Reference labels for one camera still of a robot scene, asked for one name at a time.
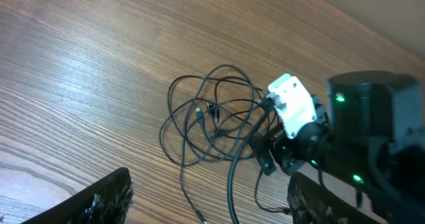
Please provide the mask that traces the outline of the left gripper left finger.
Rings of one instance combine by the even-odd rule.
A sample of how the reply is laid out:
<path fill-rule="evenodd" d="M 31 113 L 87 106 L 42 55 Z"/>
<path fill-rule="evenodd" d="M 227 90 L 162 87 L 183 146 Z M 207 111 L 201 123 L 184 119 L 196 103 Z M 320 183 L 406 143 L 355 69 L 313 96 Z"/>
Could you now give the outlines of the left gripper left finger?
<path fill-rule="evenodd" d="M 124 223 L 133 197 L 128 168 L 118 168 L 51 209 L 23 224 Z"/>

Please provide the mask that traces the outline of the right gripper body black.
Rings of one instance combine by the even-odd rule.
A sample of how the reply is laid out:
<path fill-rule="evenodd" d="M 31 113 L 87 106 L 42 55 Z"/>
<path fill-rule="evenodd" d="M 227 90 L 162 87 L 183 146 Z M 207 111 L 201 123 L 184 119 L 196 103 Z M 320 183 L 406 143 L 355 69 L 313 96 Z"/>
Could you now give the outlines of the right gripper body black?
<path fill-rule="evenodd" d="M 253 136 L 248 144 L 264 175 L 270 175 L 277 169 L 292 175 L 305 163 L 315 168 L 319 164 L 318 124 L 304 125 L 295 136 L 287 135 L 283 126 L 279 125 L 263 136 Z"/>

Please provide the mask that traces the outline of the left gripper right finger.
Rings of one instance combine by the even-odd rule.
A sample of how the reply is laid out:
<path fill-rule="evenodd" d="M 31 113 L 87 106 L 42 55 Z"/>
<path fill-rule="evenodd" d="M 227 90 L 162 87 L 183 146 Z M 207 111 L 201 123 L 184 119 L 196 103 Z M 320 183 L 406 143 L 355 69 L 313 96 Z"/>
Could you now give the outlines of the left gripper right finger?
<path fill-rule="evenodd" d="M 288 204 L 294 224 L 378 224 L 300 172 L 290 178 Z"/>

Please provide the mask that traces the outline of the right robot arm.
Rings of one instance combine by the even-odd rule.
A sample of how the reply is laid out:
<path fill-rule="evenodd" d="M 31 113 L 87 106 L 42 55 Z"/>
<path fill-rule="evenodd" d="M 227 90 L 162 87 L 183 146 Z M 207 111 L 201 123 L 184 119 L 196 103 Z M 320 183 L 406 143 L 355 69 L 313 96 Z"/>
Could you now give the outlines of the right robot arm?
<path fill-rule="evenodd" d="M 294 223 L 424 222 L 424 123 L 419 82 L 381 70 L 327 81 L 328 105 L 284 74 L 264 98 L 280 123 L 248 143 L 262 173 L 289 175 Z"/>

